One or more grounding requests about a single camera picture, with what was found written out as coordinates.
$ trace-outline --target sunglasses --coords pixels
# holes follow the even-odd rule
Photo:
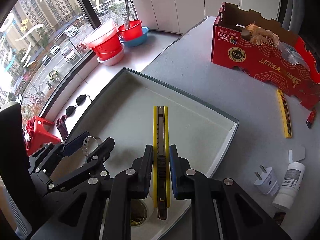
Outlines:
[[[90,99],[90,101],[92,102],[92,100],[91,100],[91,98],[90,98],[89,95],[80,95],[80,96],[78,96],[77,99],[76,99],[77,106],[80,106],[80,105],[85,101],[85,99],[86,99],[87,97],[88,97],[88,98]],[[67,117],[70,117],[75,110],[76,110],[76,106],[68,106],[67,109],[66,109],[66,115],[67,115]]]

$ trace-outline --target white plug adapter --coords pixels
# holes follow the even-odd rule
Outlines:
[[[261,193],[265,195],[270,194],[271,196],[275,195],[279,189],[279,184],[273,169],[271,167],[264,168],[262,165],[260,165],[260,168],[262,170],[261,174],[256,171],[254,173],[257,176],[254,184]]]

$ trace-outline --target red cardboard box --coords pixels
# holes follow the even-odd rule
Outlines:
[[[230,27],[236,24],[256,25],[271,30],[300,53],[310,71],[300,64],[292,65],[281,57],[281,51],[269,44],[256,45],[241,37]],[[227,68],[239,67],[262,82],[271,82],[289,96],[296,96],[307,109],[320,101],[320,74],[311,52],[306,51],[302,38],[283,28],[275,20],[267,20],[260,13],[244,11],[238,6],[223,3],[213,26],[212,62]]]

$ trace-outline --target gray table surface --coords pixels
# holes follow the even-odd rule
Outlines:
[[[282,223],[293,240],[303,239],[320,215],[320,117],[308,129],[306,119],[310,111],[297,98],[285,96],[293,132],[292,138],[285,138],[276,87],[211,62],[214,20],[215,17],[209,17],[190,30],[143,73],[199,97],[240,121],[213,178],[233,178],[272,217],[280,210],[271,205],[273,197],[254,187],[254,172],[260,171],[261,164],[272,167],[281,184],[289,165],[288,151],[298,145],[305,147],[306,158],[301,161],[306,166],[304,179]],[[162,239],[191,239],[191,212]]]

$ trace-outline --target red bucket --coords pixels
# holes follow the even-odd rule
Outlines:
[[[109,40],[90,49],[92,49],[100,59],[107,60],[117,55],[122,48],[118,35],[115,34]]]
[[[117,32],[116,23],[110,19],[90,33],[83,40],[83,44],[92,49],[102,60],[110,59],[121,51]]]
[[[121,34],[121,38],[124,41],[130,41],[135,38],[138,38],[143,35],[142,32],[142,26],[141,26],[142,21],[141,20],[133,20],[130,21],[130,28],[129,29],[124,29],[124,24],[122,24],[118,28],[118,32]]]

